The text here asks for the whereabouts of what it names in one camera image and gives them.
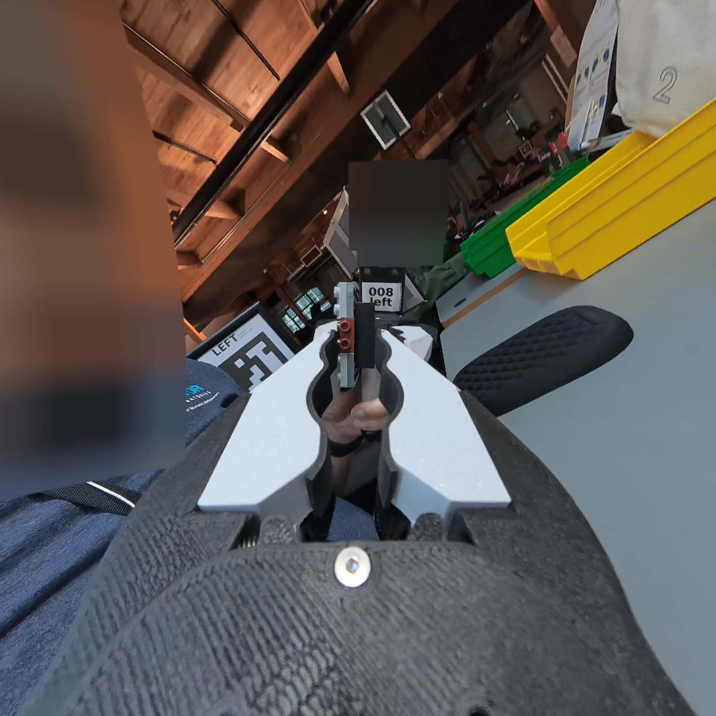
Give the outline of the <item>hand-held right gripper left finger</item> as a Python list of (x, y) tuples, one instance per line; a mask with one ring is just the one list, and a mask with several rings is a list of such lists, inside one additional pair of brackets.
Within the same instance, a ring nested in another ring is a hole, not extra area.
[(336, 325), (319, 326), (307, 348), (251, 393), (200, 511), (280, 517), (296, 530), (309, 520), (327, 530), (335, 489), (322, 417), (334, 397), (337, 356)]

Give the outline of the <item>ceiling light fixture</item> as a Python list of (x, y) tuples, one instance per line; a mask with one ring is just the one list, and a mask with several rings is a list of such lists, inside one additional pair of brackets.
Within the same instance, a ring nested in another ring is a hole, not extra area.
[(371, 131), (382, 151), (400, 143), (411, 125), (388, 90), (378, 94), (360, 112), (360, 117)]

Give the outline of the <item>person's left hand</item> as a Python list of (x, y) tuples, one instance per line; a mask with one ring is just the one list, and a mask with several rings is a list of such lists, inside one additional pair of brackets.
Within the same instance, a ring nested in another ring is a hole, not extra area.
[(362, 390), (354, 387), (339, 393), (323, 412), (323, 421), (333, 458), (345, 458), (363, 442), (364, 433), (383, 430), (389, 412), (379, 398), (362, 400)]

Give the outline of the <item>green plastic bin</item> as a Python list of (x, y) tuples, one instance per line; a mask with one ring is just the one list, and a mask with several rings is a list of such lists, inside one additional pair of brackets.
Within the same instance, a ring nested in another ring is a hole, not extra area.
[(559, 169), (465, 239), (461, 251), (467, 267), (478, 276), (492, 279), (512, 266), (515, 258), (506, 235), (507, 228), (578, 175), (589, 163), (590, 159), (583, 156)]

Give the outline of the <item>white paper bag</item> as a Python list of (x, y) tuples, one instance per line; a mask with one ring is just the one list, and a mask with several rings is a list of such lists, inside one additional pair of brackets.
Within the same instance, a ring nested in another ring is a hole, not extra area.
[(715, 98), (714, 1), (618, 1), (616, 99), (661, 137)]

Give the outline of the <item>grey framed panel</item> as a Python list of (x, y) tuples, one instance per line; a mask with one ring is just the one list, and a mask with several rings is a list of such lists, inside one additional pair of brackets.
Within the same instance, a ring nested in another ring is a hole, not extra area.
[(357, 252), (349, 246), (348, 229), (349, 197), (346, 188), (343, 188), (327, 228), (323, 246), (329, 251), (338, 267), (349, 278), (353, 278), (359, 268), (359, 262)]

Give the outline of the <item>person's left forearm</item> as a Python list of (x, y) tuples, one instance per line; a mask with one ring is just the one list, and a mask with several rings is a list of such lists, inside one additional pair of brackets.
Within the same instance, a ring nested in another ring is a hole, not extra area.
[(348, 498), (377, 477), (381, 444), (363, 442), (342, 457), (331, 458), (336, 497)]

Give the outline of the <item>instruction sheet stand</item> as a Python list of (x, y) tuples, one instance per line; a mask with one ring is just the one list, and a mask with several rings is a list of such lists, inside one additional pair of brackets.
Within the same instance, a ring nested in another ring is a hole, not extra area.
[(577, 154), (603, 128), (619, 25), (616, 1), (597, 1), (581, 42), (569, 121), (568, 147)]

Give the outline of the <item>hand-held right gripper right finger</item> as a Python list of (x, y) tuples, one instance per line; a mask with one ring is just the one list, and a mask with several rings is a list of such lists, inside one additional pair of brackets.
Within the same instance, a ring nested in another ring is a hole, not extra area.
[(458, 511), (509, 507), (460, 389), (391, 336), (378, 348), (389, 420), (381, 432), (377, 515), (399, 512), (414, 526), (433, 514), (450, 527)]

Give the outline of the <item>framed marker sign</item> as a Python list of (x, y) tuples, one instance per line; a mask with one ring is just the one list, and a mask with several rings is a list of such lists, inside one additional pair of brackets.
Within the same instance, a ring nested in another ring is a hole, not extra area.
[(253, 391), (298, 352), (300, 345), (257, 302), (187, 354), (228, 374), (245, 392)]

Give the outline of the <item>grey lego assembly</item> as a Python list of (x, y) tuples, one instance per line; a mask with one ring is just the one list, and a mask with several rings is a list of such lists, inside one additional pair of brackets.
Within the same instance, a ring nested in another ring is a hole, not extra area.
[(374, 368), (375, 313), (370, 302), (358, 301), (353, 282), (335, 287), (336, 348), (339, 389), (346, 392), (356, 384), (361, 371)]

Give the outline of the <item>yellow plastic bin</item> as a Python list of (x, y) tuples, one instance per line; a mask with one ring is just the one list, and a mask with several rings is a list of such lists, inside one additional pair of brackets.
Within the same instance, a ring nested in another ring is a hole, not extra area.
[(715, 198), (715, 101), (634, 131), (506, 229), (518, 264), (585, 280)]

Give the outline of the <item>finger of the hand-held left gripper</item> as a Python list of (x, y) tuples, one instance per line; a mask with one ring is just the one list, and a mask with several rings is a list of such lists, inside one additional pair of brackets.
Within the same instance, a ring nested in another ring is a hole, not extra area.
[(434, 336), (420, 324), (399, 324), (386, 328), (386, 333), (412, 351), (424, 362), (429, 362), (433, 353)]

